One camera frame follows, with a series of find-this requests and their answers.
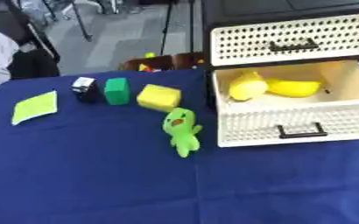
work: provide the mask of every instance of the small object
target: small object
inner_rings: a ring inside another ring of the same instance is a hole
[[[145,64],[140,64],[140,66],[138,66],[138,71],[139,72],[147,72],[147,73],[152,73],[152,68],[150,66],[146,66]]]
[[[194,126],[195,120],[194,112],[185,108],[175,108],[164,120],[163,130],[172,137],[170,144],[177,147],[182,158],[187,158],[190,151],[200,148],[200,142],[195,135],[202,130],[202,126]]]
[[[35,117],[54,114],[57,110],[57,91],[40,94],[16,104],[12,125],[18,125]]]
[[[130,100],[128,79],[114,78],[106,81],[104,94],[109,105],[124,105]]]
[[[145,58],[146,59],[155,58],[155,53],[154,52],[148,52],[148,53],[145,54]]]
[[[237,101],[247,101],[263,95],[268,89],[267,83],[258,72],[247,72],[231,81],[229,95]]]
[[[101,94],[95,79],[86,77],[78,78],[72,85],[72,91],[81,102],[97,102]]]
[[[148,84],[137,96],[140,106],[148,109],[170,112],[178,107],[181,100],[181,91],[170,87],[161,87]]]
[[[288,97],[308,97],[314,95],[321,86],[316,80],[268,79],[266,82],[269,86],[268,92]]]

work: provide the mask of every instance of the yellow sponge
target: yellow sponge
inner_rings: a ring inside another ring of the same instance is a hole
[[[145,86],[143,91],[137,96],[137,102],[140,106],[164,112],[170,112],[178,107],[180,100],[180,90],[152,84]]]

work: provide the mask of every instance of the floor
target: floor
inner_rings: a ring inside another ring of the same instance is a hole
[[[87,42],[75,18],[61,19],[47,30],[61,55],[60,70],[64,75],[88,74],[117,70],[121,62],[143,58],[146,53],[160,52],[167,5],[144,7],[137,13],[130,7],[120,14],[97,14],[96,8],[81,5],[81,14],[88,31],[94,35]],[[200,51],[201,3],[194,6],[194,50]],[[174,5],[165,54],[189,52],[189,4],[187,0]]]

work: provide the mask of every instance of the black handle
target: black handle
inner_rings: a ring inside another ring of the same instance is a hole
[[[321,124],[319,122],[315,122],[314,125],[317,128],[317,132],[313,133],[298,133],[298,134],[286,134],[285,129],[282,125],[278,125],[278,130],[280,132],[279,138],[281,139],[287,139],[287,138],[299,138],[299,137],[325,137],[328,135],[327,132],[324,131],[324,129],[321,127]]]
[[[307,43],[304,45],[277,45],[275,42],[271,41],[270,50],[272,52],[287,52],[287,51],[296,51],[296,50],[309,50],[319,48],[314,40],[311,38],[307,39]]]

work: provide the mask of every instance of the green block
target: green block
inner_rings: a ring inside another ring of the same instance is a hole
[[[106,81],[104,88],[106,100],[110,105],[124,105],[130,100],[129,82],[126,78],[114,78]]]

